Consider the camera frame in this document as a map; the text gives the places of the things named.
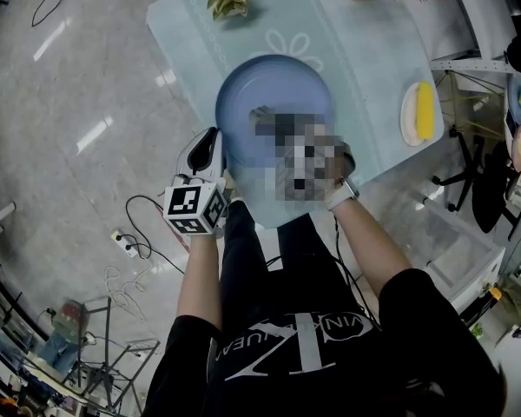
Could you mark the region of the pale blue plate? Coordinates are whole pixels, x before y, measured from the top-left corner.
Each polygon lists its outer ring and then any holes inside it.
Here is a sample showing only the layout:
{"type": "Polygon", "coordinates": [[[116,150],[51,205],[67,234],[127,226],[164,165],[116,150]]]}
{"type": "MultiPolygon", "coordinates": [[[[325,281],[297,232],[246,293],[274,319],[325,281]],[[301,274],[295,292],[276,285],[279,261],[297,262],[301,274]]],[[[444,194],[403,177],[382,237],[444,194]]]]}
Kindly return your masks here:
{"type": "Polygon", "coordinates": [[[521,105],[519,103],[521,96],[521,79],[519,77],[509,77],[506,94],[508,102],[506,122],[510,132],[514,133],[518,126],[521,125],[521,105]]]}

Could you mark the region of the person's left forearm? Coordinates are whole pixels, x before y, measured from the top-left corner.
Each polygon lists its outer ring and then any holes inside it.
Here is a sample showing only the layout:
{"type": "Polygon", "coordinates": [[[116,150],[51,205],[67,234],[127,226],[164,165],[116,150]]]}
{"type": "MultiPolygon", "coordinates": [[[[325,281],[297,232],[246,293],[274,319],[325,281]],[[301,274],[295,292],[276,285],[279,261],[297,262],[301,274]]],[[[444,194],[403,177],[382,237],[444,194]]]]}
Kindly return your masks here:
{"type": "Polygon", "coordinates": [[[193,235],[177,316],[193,316],[222,330],[219,254],[213,235],[193,235]]]}

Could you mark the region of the folding side table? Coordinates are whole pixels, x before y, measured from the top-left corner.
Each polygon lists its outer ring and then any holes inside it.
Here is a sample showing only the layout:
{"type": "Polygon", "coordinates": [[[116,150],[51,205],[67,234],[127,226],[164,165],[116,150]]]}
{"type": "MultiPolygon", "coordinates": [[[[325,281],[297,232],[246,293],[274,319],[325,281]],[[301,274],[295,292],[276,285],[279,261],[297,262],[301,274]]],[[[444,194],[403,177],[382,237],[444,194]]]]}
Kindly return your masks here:
{"type": "Polygon", "coordinates": [[[439,72],[435,83],[448,135],[450,128],[454,127],[462,134],[468,133],[496,142],[512,143],[515,132],[510,132],[506,122],[506,91],[510,76],[513,75],[506,76],[503,82],[498,83],[483,77],[471,76],[467,72],[439,72]]]}

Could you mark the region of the white power strip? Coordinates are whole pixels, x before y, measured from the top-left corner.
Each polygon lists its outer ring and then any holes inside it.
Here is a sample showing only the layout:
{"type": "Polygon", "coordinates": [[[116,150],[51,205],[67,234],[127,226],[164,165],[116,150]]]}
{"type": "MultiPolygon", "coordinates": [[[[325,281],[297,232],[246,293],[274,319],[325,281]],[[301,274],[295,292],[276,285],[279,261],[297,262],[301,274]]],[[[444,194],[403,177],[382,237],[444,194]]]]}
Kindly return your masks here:
{"type": "Polygon", "coordinates": [[[114,243],[127,254],[127,256],[130,258],[138,256],[135,240],[129,239],[128,234],[124,234],[121,230],[117,229],[112,233],[111,238],[114,243]]]}

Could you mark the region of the light blue tablecloth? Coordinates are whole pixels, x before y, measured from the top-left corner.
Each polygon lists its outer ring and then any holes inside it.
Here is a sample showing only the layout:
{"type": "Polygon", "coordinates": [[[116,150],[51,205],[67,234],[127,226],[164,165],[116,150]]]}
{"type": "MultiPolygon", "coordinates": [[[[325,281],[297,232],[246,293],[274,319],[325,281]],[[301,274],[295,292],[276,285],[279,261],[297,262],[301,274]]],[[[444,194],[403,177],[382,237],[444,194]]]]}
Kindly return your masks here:
{"type": "MultiPolygon", "coordinates": [[[[349,145],[361,185],[416,155],[401,135],[410,86],[432,72],[418,29],[400,0],[249,0],[246,17],[214,20],[207,0],[158,0],[147,23],[177,82],[207,126],[228,75],[249,59],[283,55],[317,71],[333,99],[334,134],[349,145]]],[[[277,168],[235,179],[253,218],[277,228],[316,208],[288,201],[277,168]]]]}

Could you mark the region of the white desk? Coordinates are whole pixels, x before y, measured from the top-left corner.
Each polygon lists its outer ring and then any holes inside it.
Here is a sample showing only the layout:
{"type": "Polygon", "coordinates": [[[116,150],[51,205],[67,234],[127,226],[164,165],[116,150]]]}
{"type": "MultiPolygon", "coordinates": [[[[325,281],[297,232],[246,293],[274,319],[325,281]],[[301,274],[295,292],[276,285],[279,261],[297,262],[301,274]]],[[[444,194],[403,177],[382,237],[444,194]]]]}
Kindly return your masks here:
{"type": "Polygon", "coordinates": [[[425,271],[439,292],[462,313],[497,283],[505,248],[436,202],[427,199],[425,210],[444,239],[431,252],[425,271]]]}

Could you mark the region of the person's black printed T-shirt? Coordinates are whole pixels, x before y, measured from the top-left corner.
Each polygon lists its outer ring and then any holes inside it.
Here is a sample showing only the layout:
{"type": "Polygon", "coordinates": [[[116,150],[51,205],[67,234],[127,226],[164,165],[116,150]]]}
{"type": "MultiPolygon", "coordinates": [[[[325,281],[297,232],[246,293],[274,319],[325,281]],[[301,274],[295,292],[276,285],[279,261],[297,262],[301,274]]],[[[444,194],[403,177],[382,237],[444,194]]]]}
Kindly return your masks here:
{"type": "Polygon", "coordinates": [[[224,335],[178,317],[142,417],[502,417],[503,375],[426,272],[395,275],[379,318],[280,314],[224,335]]]}

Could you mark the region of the person's black trousers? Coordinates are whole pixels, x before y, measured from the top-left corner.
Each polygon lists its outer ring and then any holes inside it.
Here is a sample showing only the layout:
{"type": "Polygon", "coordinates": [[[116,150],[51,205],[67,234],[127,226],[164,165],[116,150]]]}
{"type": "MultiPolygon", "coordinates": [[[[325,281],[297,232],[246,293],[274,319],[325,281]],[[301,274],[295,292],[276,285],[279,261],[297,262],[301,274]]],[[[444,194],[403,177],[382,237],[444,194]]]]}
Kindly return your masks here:
{"type": "Polygon", "coordinates": [[[277,228],[282,268],[270,271],[246,204],[228,207],[221,271],[223,326],[295,313],[360,313],[310,215],[277,228]]]}

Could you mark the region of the person's right forearm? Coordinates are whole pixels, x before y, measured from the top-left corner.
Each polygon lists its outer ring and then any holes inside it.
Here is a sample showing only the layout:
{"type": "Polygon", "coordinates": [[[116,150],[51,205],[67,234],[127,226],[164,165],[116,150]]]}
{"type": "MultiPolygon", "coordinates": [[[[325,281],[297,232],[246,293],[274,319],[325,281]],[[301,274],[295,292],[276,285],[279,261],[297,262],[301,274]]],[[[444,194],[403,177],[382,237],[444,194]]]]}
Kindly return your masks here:
{"type": "Polygon", "coordinates": [[[379,298],[383,287],[411,263],[381,225],[358,201],[346,199],[333,209],[353,256],[379,298]]]}

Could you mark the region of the yellow corn cob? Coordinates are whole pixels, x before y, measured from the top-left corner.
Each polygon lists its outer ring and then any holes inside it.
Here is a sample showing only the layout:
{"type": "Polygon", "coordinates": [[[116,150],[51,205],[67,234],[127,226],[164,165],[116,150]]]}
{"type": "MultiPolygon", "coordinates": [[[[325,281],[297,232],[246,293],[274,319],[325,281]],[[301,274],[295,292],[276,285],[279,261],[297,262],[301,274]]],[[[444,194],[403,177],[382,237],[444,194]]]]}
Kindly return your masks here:
{"type": "Polygon", "coordinates": [[[417,138],[430,141],[434,133],[434,98],[432,86],[427,81],[419,84],[416,109],[417,138]]]}

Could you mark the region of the grey metal folding frame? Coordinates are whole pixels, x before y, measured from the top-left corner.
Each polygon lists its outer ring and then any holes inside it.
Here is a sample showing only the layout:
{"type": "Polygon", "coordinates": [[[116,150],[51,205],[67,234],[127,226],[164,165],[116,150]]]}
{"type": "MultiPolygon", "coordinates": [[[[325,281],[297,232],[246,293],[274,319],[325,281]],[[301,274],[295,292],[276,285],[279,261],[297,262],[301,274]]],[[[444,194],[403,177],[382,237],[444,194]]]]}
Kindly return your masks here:
{"type": "Polygon", "coordinates": [[[123,401],[129,395],[133,397],[137,411],[141,412],[143,405],[135,383],[161,342],[156,338],[131,341],[119,347],[119,354],[112,355],[112,299],[107,297],[103,305],[90,309],[89,315],[95,314],[105,315],[104,336],[99,339],[102,358],[99,361],[84,360],[82,344],[79,344],[74,369],[64,377],[63,385],[73,381],[70,392],[84,406],[101,416],[128,417],[122,409],[123,401]]]}

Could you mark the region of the blue round plate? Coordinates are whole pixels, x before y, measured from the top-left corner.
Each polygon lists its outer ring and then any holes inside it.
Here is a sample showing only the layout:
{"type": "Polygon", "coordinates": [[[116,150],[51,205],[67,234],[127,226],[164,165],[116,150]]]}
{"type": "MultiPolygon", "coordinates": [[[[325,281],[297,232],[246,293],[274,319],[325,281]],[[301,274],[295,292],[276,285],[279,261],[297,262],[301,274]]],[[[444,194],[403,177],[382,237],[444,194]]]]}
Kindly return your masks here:
{"type": "Polygon", "coordinates": [[[235,179],[262,178],[266,170],[275,168],[249,118],[261,106],[277,113],[323,115],[335,131],[333,99],[317,71],[290,56],[249,59],[228,75],[215,103],[216,126],[223,134],[228,170],[235,179]]]}

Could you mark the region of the small pale pink plate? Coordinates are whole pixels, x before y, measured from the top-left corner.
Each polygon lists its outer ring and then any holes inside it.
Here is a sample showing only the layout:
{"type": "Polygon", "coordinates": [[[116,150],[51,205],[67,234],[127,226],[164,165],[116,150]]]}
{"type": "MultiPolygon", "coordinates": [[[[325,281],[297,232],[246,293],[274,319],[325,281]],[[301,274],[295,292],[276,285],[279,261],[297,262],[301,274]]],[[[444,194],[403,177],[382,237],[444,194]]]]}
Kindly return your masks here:
{"type": "Polygon", "coordinates": [[[417,147],[423,142],[428,142],[418,139],[416,133],[417,93],[420,83],[414,83],[409,87],[401,106],[399,121],[401,135],[404,142],[410,147],[417,147]]]}

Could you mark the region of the black office chair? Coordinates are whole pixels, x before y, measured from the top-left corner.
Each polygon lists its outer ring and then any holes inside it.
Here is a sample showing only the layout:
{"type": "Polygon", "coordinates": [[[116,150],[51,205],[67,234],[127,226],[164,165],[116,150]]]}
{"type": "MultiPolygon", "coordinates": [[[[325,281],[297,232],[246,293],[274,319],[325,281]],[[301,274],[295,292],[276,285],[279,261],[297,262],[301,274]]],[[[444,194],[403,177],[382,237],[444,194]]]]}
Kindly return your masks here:
{"type": "Polygon", "coordinates": [[[450,128],[449,136],[458,138],[465,168],[461,173],[444,180],[437,176],[432,177],[432,183],[440,187],[457,182],[464,184],[458,201],[449,203],[447,209],[451,212],[460,211],[465,198],[471,195],[472,212],[480,229],[486,234],[491,232],[503,216],[511,224],[508,237],[512,238],[520,223],[521,214],[514,215],[508,209],[506,196],[508,191],[515,187],[520,174],[511,163],[506,143],[497,143],[492,152],[485,155],[485,139],[482,136],[473,137],[476,145],[473,153],[469,151],[465,138],[458,129],[450,128]]]}

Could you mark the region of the white wrist watch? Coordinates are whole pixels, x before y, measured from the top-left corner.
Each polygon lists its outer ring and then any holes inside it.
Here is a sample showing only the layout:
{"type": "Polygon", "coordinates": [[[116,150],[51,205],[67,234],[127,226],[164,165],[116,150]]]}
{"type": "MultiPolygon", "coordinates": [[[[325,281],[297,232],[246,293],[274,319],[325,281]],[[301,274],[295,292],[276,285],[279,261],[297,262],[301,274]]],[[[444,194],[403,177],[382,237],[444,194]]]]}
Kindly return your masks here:
{"type": "Polygon", "coordinates": [[[341,180],[340,186],[325,198],[326,209],[333,211],[338,205],[347,199],[356,201],[359,198],[359,190],[349,177],[341,180]]]}

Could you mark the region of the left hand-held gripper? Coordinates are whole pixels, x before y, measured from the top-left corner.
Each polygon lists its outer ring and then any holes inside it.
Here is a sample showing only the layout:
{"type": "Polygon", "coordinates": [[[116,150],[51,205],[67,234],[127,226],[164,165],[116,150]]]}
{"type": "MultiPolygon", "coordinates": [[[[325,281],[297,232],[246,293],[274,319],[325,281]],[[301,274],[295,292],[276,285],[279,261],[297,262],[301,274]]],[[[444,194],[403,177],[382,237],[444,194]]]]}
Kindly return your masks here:
{"type": "Polygon", "coordinates": [[[204,129],[180,153],[163,204],[164,220],[180,235],[215,233],[227,206],[224,169],[223,134],[216,127],[204,129]]]}

